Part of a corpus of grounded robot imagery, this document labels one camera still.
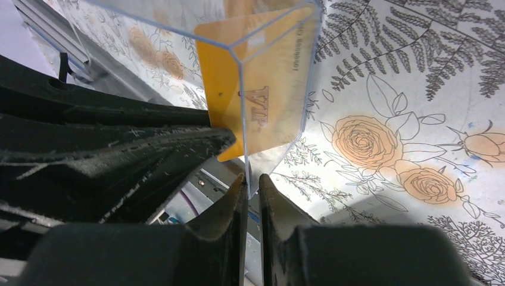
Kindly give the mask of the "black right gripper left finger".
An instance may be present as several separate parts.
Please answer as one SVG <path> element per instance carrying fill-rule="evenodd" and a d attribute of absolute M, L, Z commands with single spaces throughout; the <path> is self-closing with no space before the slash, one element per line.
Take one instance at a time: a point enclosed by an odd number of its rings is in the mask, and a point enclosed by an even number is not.
<path fill-rule="evenodd" d="M 19 285 L 242 285 L 247 182 L 186 224 L 74 223 L 37 243 Z"/>

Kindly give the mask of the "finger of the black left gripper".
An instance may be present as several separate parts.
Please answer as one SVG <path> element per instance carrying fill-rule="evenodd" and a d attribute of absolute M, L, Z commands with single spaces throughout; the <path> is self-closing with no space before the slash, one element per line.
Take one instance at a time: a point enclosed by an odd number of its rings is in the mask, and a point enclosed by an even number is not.
<path fill-rule="evenodd" d="M 41 225 L 147 223 L 235 142 L 205 126 L 56 125 L 1 116 L 1 210 Z"/>
<path fill-rule="evenodd" d="M 58 125 L 210 126 L 205 110 L 158 105 L 106 94 L 1 57 L 1 114 Z"/>

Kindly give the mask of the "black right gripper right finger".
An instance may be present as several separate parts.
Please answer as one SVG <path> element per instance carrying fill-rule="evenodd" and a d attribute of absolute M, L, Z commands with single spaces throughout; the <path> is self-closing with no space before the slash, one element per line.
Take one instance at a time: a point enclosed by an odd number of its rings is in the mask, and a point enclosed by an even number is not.
<path fill-rule="evenodd" d="M 259 178 L 264 285 L 471 285 L 440 230 L 319 224 Z"/>

